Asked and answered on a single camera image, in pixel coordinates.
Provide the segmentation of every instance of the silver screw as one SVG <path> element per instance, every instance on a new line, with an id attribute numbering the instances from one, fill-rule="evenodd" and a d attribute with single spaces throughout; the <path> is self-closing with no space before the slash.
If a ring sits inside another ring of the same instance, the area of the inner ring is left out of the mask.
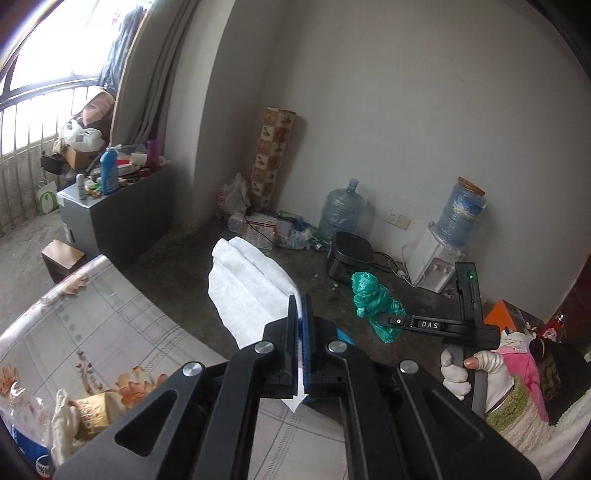
<path id="1" fill-rule="evenodd" d="M 333 353 L 343 353 L 347 350 L 347 344 L 345 342 L 341 342 L 340 340 L 333 340 L 328 345 L 329 351 Z"/>
<path id="2" fill-rule="evenodd" d="M 402 360 L 400 370 L 403 374 L 412 375 L 418 372 L 418 365 L 414 360 Z"/>
<path id="3" fill-rule="evenodd" d="M 260 355 L 265 355 L 266 353 L 271 353 L 273 350 L 275 350 L 275 345 L 273 345 L 271 342 L 267 342 L 266 340 L 263 340 L 262 342 L 258 342 L 255 345 L 255 352 Z"/>
<path id="4" fill-rule="evenodd" d="M 203 371 L 203 366 L 199 362 L 189 362 L 183 365 L 183 375 L 185 377 L 194 377 Z"/>

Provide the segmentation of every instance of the power cord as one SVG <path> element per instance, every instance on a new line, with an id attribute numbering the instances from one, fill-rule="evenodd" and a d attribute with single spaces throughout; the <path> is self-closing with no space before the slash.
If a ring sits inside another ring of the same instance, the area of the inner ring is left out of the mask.
<path id="1" fill-rule="evenodd" d="M 408 273 L 408 269 L 406 266 L 406 260 L 404 258 L 404 249 L 408 246 L 408 244 L 405 244 L 402 247 L 402 260 L 395 260 L 392 257 L 390 257 L 390 255 L 384 253 L 384 252 L 374 252 L 375 255 L 381 255 L 382 257 L 385 257 L 388 260 L 388 265 L 383 265 L 377 262 L 372 263 L 372 266 L 374 268 L 376 268 L 377 270 L 380 270 L 381 272 L 384 273 L 391 273 L 396 275 L 398 278 L 402 278 L 406 283 L 408 283 L 412 288 L 417 288 L 421 282 L 425 279 L 425 274 L 423 273 L 423 275 L 421 276 L 420 280 L 418 281 L 418 283 L 416 285 L 414 285 L 411 281 L 410 281 L 410 275 Z M 397 263 L 402 264 L 402 269 L 398 268 Z M 392 264 L 396 265 L 396 270 L 394 270 L 392 268 Z"/>

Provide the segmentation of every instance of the plastic bag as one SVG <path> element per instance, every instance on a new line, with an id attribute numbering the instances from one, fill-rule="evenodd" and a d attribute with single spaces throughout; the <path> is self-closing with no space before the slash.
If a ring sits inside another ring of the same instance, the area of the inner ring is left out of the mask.
<path id="1" fill-rule="evenodd" d="M 29 465 L 41 478 L 51 478 L 53 465 L 49 455 L 50 421 L 40 398 L 14 382 L 10 389 L 8 414 L 12 438 Z"/>
<path id="2" fill-rule="evenodd" d="M 37 190 L 37 201 L 39 202 L 39 211 L 42 214 L 52 212 L 57 208 L 57 186 L 56 182 L 47 182 L 46 179 L 39 181 L 39 190 Z"/>
<path id="3" fill-rule="evenodd" d="M 242 175 L 236 173 L 234 179 L 229 179 L 222 186 L 217 196 L 217 211 L 223 215 L 233 215 L 236 212 L 246 212 L 251 201 L 246 194 L 248 188 Z"/>
<path id="4" fill-rule="evenodd" d="M 105 141 L 100 130 L 82 128 L 76 120 L 69 120 L 62 129 L 61 136 L 67 145 L 77 152 L 95 152 L 100 150 Z"/>
<path id="5" fill-rule="evenodd" d="M 386 327 L 378 324 L 376 317 L 379 313 L 390 315 L 406 315 L 407 311 L 397 300 L 394 300 L 386 287 L 378 283 L 378 279 L 367 272 L 355 272 L 351 277 L 353 281 L 353 302 L 357 307 L 357 316 L 368 318 L 375 333 L 384 343 L 396 340 L 401 330 L 394 327 Z"/>

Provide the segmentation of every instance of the fingernail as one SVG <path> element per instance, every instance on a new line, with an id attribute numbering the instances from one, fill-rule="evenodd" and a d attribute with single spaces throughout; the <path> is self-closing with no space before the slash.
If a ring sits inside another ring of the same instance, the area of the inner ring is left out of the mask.
<path id="1" fill-rule="evenodd" d="M 471 356 L 470 358 L 466 358 L 464 360 L 464 366 L 466 368 L 471 368 L 473 370 L 478 369 L 478 359 L 475 356 Z"/>

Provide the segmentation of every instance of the white plastic bag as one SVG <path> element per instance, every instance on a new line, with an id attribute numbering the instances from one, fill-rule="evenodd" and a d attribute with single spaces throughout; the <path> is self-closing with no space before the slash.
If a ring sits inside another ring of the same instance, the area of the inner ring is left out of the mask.
<path id="1" fill-rule="evenodd" d="M 52 212 L 57 208 L 57 187 L 56 182 L 47 182 L 45 179 L 39 181 L 39 190 L 37 190 L 37 201 L 39 210 L 42 214 Z"/>
<path id="2" fill-rule="evenodd" d="M 222 186 L 217 197 L 217 211 L 223 215 L 246 212 L 246 207 L 251 205 L 247 191 L 246 181 L 236 173 L 233 179 L 228 179 Z"/>
<path id="3" fill-rule="evenodd" d="M 77 152 L 95 152 L 100 150 L 105 141 L 103 134 L 96 128 L 82 128 L 76 120 L 64 125 L 62 137 L 67 145 Z"/>

